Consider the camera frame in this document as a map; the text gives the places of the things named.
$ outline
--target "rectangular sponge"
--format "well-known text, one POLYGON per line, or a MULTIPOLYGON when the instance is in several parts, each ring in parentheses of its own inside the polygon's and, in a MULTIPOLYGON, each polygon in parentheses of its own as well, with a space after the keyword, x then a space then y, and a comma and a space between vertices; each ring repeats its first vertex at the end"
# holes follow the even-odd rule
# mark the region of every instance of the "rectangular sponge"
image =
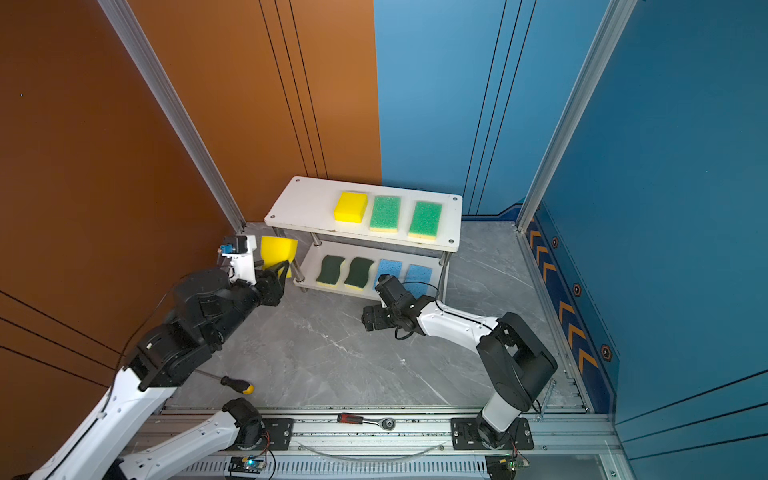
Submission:
POLYGON ((342 263, 344 263, 344 257, 325 255, 323 265, 320 266, 320 275, 315 281, 327 286, 336 286, 341 276, 342 263))
POLYGON ((376 284, 379 282, 379 277, 381 275, 392 275, 395 278, 399 279, 401 269, 402 269, 402 262, 382 259, 379 262, 379 269, 376 271, 376 276, 373 277, 373 289, 376 290, 376 284))
POLYGON ((355 257, 349 264, 349 275, 344 280, 344 285, 351 286, 354 289, 362 290, 368 284, 371 265, 373 260, 367 258, 355 257))
POLYGON ((406 281, 402 285, 413 294, 413 297, 418 299, 421 295, 427 294, 426 285, 432 278, 432 269, 428 266, 411 265, 408 267, 408 273, 406 274, 406 281))
POLYGON ((333 216, 339 222, 362 223, 368 207, 368 195, 344 192, 339 197, 333 216))
MULTIPOLYGON (((279 238, 279 237, 261 237, 261 260, 264 260, 264 269, 277 265, 284 260, 293 262, 296 258, 296 247, 299 245, 298 240, 292 238, 279 238)), ((288 267, 288 275, 290 278, 290 267, 288 267)))
POLYGON ((397 220, 400 217, 400 197, 377 196, 373 201, 371 214, 372 232, 397 233, 397 220))
POLYGON ((441 204, 416 202, 416 208, 413 211, 413 219, 411 220, 411 228, 408 230, 408 236, 411 238, 421 238, 423 240, 436 240, 441 212, 441 204))

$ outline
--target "yellow sponge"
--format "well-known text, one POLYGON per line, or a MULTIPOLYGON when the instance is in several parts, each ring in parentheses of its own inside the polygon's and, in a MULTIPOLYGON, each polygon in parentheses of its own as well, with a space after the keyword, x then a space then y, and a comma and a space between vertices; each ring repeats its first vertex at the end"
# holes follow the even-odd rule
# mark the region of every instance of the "yellow sponge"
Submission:
POLYGON ((261 260, 264 260, 264 267, 269 268, 280 262, 288 260, 293 262, 296 258, 296 247, 299 241, 290 238, 279 237, 261 237, 261 260))
POLYGON ((362 223, 368 207, 368 195, 344 192, 336 204, 333 216, 339 222, 362 223))

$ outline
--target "blue sponge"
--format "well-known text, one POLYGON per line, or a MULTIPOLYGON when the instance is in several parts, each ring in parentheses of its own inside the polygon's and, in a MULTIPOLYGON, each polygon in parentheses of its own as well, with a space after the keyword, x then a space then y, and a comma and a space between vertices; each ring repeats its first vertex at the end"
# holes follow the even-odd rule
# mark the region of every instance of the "blue sponge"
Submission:
POLYGON ((379 269, 376 271, 376 276, 373 278, 373 289, 376 290, 376 284, 379 283, 379 277, 381 275, 392 275, 395 278, 400 278, 400 270, 402 270, 402 262, 382 259, 379 262, 379 269))
POLYGON ((402 285, 410 293, 413 293, 414 298, 418 299, 421 295, 427 294, 427 287, 429 287, 429 285, 426 285, 426 283, 429 283, 431 279, 432 279, 431 268, 427 266, 421 266, 421 265, 411 265, 408 268, 408 273, 406 274, 406 281, 403 282, 402 285))

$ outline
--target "brown wall panel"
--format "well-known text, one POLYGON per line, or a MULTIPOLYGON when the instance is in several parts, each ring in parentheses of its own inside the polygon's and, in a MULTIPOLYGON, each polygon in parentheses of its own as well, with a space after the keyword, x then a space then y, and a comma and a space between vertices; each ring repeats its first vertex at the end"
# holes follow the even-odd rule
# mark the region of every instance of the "brown wall panel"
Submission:
POLYGON ((246 220, 293 175, 381 182, 372 0, 129 3, 246 220))
MULTIPOLYGON (((98 362, 230 225, 97 2, 14 0, 0 15, 0 317, 98 362)), ((160 322, 166 304, 147 329, 160 322)), ((37 468, 111 374, 7 322, 0 476, 37 468)))

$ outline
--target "wrench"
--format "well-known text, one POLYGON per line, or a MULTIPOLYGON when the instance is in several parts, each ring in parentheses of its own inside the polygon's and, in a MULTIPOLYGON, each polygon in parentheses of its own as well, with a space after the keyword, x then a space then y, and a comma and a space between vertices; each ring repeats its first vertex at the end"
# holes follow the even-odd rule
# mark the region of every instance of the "wrench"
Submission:
POLYGON ((380 420, 371 420, 371 419, 364 419, 360 415, 352 415, 351 413, 340 413, 339 416, 336 417, 336 420, 339 423, 355 423, 357 425, 362 425, 363 423, 369 423, 371 425, 378 425, 382 428, 382 430, 390 431, 395 428, 395 419, 391 419, 389 417, 385 419, 380 420))

